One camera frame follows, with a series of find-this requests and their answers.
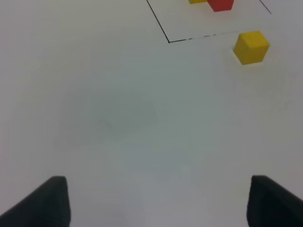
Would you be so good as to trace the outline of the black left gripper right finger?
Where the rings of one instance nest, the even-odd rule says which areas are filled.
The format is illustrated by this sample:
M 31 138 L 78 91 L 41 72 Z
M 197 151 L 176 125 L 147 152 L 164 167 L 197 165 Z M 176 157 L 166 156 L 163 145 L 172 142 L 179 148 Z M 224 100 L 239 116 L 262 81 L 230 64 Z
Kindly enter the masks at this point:
M 302 227 L 303 200 L 271 178 L 254 175 L 246 218 L 249 227 Z

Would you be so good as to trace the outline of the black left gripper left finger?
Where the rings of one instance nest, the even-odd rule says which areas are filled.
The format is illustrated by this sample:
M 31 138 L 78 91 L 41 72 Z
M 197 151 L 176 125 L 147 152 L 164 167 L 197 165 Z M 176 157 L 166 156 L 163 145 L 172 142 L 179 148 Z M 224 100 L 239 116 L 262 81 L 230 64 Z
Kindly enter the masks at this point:
M 53 176 L 0 216 L 2 227 L 68 227 L 71 207 L 64 176 Z

